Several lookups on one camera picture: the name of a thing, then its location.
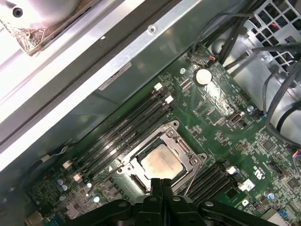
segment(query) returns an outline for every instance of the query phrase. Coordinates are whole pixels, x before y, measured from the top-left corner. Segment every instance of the metal grille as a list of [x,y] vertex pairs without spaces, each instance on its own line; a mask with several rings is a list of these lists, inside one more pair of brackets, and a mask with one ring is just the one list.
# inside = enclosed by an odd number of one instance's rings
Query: metal grille
[[[301,0],[268,0],[250,19],[252,32],[263,46],[301,42]],[[275,61],[285,70],[293,64],[295,53],[271,52]]]

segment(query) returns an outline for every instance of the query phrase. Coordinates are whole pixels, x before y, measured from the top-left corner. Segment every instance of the screw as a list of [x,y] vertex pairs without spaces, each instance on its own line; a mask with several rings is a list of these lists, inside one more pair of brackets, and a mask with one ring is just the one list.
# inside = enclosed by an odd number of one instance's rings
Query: screw
[[264,55],[264,56],[261,57],[262,61],[265,61],[266,59],[268,59],[268,57],[266,55]]
[[125,202],[122,202],[122,203],[120,203],[118,206],[119,206],[119,207],[126,207],[127,204],[126,204]]
[[186,69],[185,69],[185,68],[181,68],[181,69],[180,69],[180,73],[181,73],[181,74],[185,74],[185,72],[186,72]]
[[193,160],[192,160],[192,164],[195,165],[195,164],[197,164],[197,163],[198,163],[198,160],[197,160],[197,159],[193,159]]
[[178,201],[181,200],[181,198],[180,198],[179,196],[175,196],[175,197],[173,197],[173,200],[174,200],[175,202],[178,202]]
[[214,204],[213,204],[212,202],[205,202],[205,205],[206,205],[206,206],[209,206],[209,207],[214,206]]
[[254,111],[254,107],[252,105],[248,106],[246,108],[246,110],[249,112],[249,113],[252,113]]
[[157,33],[157,26],[156,25],[150,25],[149,28],[148,28],[148,31],[151,33],[151,34],[155,34]]
[[168,132],[168,136],[169,136],[169,137],[172,137],[173,135],[174,135],[174,132],[173,132],[173,131]]

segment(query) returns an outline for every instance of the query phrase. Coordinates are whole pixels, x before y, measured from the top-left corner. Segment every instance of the motherboard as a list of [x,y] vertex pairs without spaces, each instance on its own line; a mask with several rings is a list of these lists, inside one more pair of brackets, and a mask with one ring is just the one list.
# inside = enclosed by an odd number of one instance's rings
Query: motherboard
[[[198,53],[210,56],[200,47]],[[292,150],[217,62],[185,53],[26,188],[44,225],[115,199],[132,203],[151,178],[198,205],[214,199],[279,225],[300,225]]]

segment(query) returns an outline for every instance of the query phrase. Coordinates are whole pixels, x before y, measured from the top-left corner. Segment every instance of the cpu socket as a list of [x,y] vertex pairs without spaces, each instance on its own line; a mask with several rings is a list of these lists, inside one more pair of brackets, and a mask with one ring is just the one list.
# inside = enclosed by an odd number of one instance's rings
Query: cpu socket
[[152,178],[169,178],[173,191],[189,181],[204,164],[207,155],[196,155],[177,132],[178,121],[162,125],[139,143],[122,163],[117,173],[127,173],[145,192]]

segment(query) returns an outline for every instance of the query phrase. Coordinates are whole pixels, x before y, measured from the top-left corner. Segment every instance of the black clamp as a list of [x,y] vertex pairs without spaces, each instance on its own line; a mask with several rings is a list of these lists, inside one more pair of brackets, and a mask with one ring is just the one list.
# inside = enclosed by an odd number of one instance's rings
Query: black clamp
[[69,226],[277,226],[217,201],[204,201],[197,208],[187,196],[174,195],[170,179],[151,180],[151,195],[140,196],[133,206],[115,200],[82,215]]

